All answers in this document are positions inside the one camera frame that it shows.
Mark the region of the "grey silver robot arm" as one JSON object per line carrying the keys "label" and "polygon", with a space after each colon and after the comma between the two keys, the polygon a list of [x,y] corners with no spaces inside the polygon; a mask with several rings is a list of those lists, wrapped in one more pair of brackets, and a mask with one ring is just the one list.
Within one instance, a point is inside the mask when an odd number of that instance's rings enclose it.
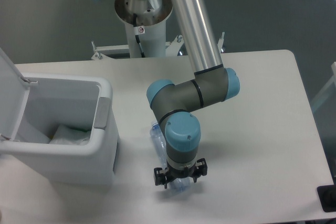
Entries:
{"label": "grey silver robot arm", "polygon": [[194,79],[174,84],[170,80],[152,83],[146,96],[166,142],[166,166],[154,169],[156,185],[167,186],[176,179],[198,180],[207,174],[207,163],[197,158],[201,126],[193,112],[238,95],[236,72],[223,65],[203,0],[115,0],[117,16],[129,31],[129,52],[147,58],[149,48],[159,52],[165,43],[144,39],[151,26],[163,23],[176,12]]}

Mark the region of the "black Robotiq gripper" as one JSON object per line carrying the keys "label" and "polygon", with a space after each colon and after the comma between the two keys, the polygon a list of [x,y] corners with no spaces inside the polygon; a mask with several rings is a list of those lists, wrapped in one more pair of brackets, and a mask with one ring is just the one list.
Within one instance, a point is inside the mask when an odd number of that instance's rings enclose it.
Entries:
{"label": "black Robotiq gripper", "polygon": [[198,159],[196,163],[191,167],[184,167],[182,170],[173,168],[169,163],[167,169],[161,167],[154,168],[154,183],[156,186],[163,185],[167,189],[167,181],[174,181],[177,178],[193,179],[193,182],[197,182],[198,178],[207,175],[207,162],[205,158]]}

